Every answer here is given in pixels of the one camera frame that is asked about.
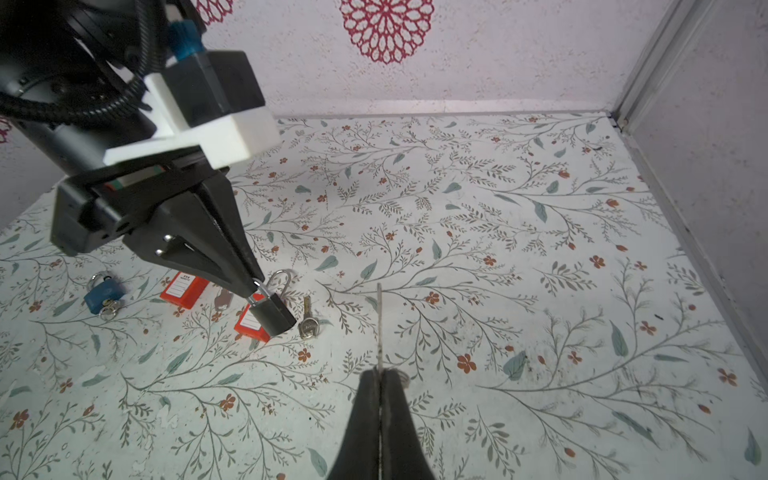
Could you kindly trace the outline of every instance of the padlock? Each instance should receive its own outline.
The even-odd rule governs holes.
[[[280,270],[275,272],[275,275],[278,273],[288,274],[286,286],[283,288],[283,292],[285,293],[285,290],[290,283],[290,274]],[[281,333],[292,329],[293,326],[296,325],[296,318],[293,317],[293,314],[288,310],[288,307],[283,303],[277,293],[272,293],[266,288],[266,285],[269,285],[269,282],[267,282],[266,285],[263,285],[258,280],[253,279],[253,283],[259,290],[253,296],[248,298],[248,303],[250,303],[248,310],[250,314],[253,315],[253,318],[260,324],[261,329],[270,337],[278,336]]]
[[[91,277],[88,282],[88,293],[85,294],[85,304],[94,315],[112,302],[117,302],[125,295],[125,289],[117,282],[109,272],[99,272]]]

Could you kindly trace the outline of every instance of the padlock body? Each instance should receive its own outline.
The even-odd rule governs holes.
[[[125,289],[114,279],[108,278],[85,294],[85,304],[94,315],[101,311],[105,300],[119,300],[125,295]]]
[[[296,319],[277,293],[252,305],[249,310],[271,337],[278,336],[296,325]]]

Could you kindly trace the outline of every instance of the floral pattern surface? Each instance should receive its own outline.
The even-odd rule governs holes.
[[[278,123],[229,178],[319,336],[169,305],[121,243],[61,255],[46,194],[0,234],[0,478],[322,478],[379,335],[441,480],[766,477],[766,393],[604,115]]]

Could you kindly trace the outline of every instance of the white label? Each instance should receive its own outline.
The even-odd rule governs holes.
[[[194,279],[194,275],[190,275],[189,273],[179,273],[179,276],[176,277],[176,279],[168,287],[168,290],[166,290],[165,293],[171,296],[175,296],[176,298],[181,298],[184,295],[184,292],[186,292],[190,287],[192,280]]]
[[[258,330],[261,328],[261,323],[259,323],[259,320],[256,319],[255,316],[250,312],[250,309],[246,310],[245,315],[243,316],[242,320],[240,321],[240,325]]]

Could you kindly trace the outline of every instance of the red mandala pattern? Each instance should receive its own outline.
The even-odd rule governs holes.
[[[205,25],[223,22],[224,17],[232,13],[234,0],[197,0],[197,12]]]
[[[11,133],[13,125],[7,118],[0,118],[0,144],[4,144],[8,141],[8,134]]]
[[[349,39],[373,61],[400,63],[432,28],[432,0],[342,0]]]

